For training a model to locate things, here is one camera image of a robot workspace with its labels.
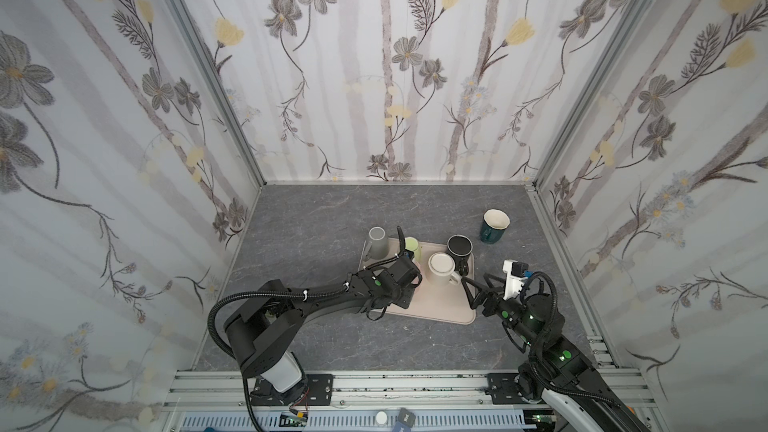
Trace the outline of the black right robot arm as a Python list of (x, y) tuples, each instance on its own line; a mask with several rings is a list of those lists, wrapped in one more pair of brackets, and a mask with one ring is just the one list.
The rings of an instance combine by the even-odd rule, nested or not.
[(562, 330), (565, 317), (552, 278), (541, 271), (516, 277), (515, 297), (507, 281), (486, 274), (461, 279), (471, 309), (502, 323), (508, 339), (527, 360), (518, 368), (515, 390), (528, 402), (543, 402), (576, 431), (645, 431), (646, 425), (613, 392), (595, 365)]

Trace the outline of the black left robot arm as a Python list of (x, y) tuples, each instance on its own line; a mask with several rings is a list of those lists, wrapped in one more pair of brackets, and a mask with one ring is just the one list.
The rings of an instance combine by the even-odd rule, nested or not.
[(279, 279), (256, 291), (220, 299), (210, 309), (207, 331), (211, 340), (239, 367), (245, 404), (253, 428), (262, 429), (256, 418), (251, 378), (271, 386), (270, 397), (282, 405), (294, 405), (308, 396), (309, 379), (295, 354), (289, 351), (301, 327), (332, 313), (364, 314), (370, 321), (384, 317), (392, 306), (410, 305), (423, 275), (397, 229), (398, 250), (349, 274), (340, 284), (290, 289)]

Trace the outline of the dark green mug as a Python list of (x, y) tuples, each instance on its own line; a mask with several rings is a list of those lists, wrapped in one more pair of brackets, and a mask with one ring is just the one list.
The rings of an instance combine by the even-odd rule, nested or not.
[(499, 209), (489, 209), (483, 214), (479, 238), (483, 243), (495, 244), (511, 223), (510, 217)]

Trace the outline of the black mug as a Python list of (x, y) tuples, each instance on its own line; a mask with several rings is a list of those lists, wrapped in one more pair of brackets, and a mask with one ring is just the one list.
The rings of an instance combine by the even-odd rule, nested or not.
[(456, 271), (466, 277), (469, 273), (469, 258), (473, 251), (471, 240), (460, 234), (451, 236), (446, 243), (446, 252), (454, 260)]

